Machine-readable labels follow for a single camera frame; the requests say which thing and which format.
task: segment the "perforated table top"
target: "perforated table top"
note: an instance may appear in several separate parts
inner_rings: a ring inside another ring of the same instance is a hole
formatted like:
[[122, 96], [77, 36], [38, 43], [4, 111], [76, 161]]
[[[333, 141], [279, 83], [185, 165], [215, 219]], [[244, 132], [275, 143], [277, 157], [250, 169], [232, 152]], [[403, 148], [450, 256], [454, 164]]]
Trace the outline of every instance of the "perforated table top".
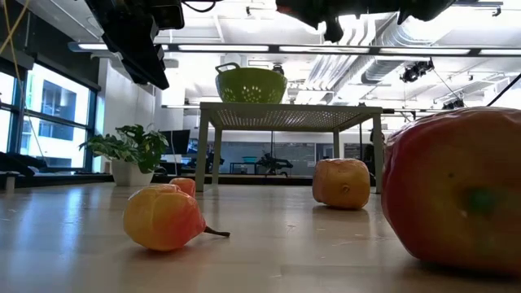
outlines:
[[382, 114], [381, 107], [252, 103], [201, 103], [202, 112], [223, 130], [344, 131]]

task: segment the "white pot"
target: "white pot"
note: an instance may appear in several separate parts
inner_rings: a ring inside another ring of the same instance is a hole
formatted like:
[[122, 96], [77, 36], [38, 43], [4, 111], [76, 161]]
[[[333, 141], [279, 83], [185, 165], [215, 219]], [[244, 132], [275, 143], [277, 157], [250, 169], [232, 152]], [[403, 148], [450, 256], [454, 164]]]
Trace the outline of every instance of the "white pot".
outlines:
[[136, 164], [113, 160], [112, 176], [117, 186], [148, 186], [154, 173], [143, 174]]

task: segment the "table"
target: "table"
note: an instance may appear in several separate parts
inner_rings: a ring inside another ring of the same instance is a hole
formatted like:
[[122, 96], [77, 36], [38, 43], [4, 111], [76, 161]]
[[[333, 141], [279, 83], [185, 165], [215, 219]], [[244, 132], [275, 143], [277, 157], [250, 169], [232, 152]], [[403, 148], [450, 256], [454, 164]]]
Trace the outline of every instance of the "table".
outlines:
[[257, 163], [230, 163], [230, 174], [234, 174], [235, 165], [253, 165], [253, 175], [257, 175]]
[[[340, 157], [340, 132], [373, 120], [375, 133], [382, 132], [381, 107], [347, 107], [290, 104], [201, 103], [199, 151], [195, 171], [196, 190], [204, 191], [204, 166], [208, 143], [208, 126], [215, 128], [213, 165], [221, 159], [223, 130], [287, 131], [333, 133], [333, 155]], [[382, 191], [383, 140], [374, 136], [376, 192]], [[219, 168], [212, 171], [212, 184], [218, 184]]]

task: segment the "pear stem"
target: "pear stem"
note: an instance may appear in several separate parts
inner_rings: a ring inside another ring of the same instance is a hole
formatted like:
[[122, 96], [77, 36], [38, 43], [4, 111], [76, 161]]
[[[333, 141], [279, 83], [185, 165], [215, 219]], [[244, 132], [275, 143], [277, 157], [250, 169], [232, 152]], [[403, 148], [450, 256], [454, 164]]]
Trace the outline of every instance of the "pear stem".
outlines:
[[222, 236], [222, 237], [226, 237], [226, 238], [228, 238], [230, 236], [230, 232], [218, 232], [208, 226], [206, 226], [204, 233], [218, 235], [218, 236]]

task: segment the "fluorescent light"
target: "fluorescent light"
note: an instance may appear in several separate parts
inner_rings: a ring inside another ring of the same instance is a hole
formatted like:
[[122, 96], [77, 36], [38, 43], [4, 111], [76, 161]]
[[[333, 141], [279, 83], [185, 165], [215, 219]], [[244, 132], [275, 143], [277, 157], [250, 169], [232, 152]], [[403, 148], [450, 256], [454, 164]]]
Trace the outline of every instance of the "fluorescent light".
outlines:
[[78, 46], [83, 50], [108, 50], [105, 44], [80, 44]]
[[[108, 50], [105, 44], [79, 44], [78, 46], [83, 50]], [[169, 45], [161, 45], [161, 47], [163, 50], [169, 49]]]
[[248, 66], [270, 67], [271, 65], [273, 65], [273, 62], [264, 61], [264, 60], [248, 60], [247, 65]]
[[268, 46], [255, 45], [179, 45], [179, 50], [188, 51], [238, 51], [238, 52], [267, 52]]
[[380, 54], [398, 55], [467, 55], [471, 49], [450, 49], [450, 48], [381, 48]]
[[163, 106], [168, 109], [199, 109], [199, 106], [197, 105], [170, 105], [170, 106]]
[[429, 61], [429, 57], [418, 57], [418, 56], [375, 56], [378, 61]]
[[482, 49], [480, 55], [521, 55], [520, 49]]
[[220, 97], [201, 97], [199, 98], [201, 103], [222, 103]]
[[342, 46], [280, 46], [281, 52], [292, 53], [347, 53], [367, 54], [369, 48], [342, 47]]

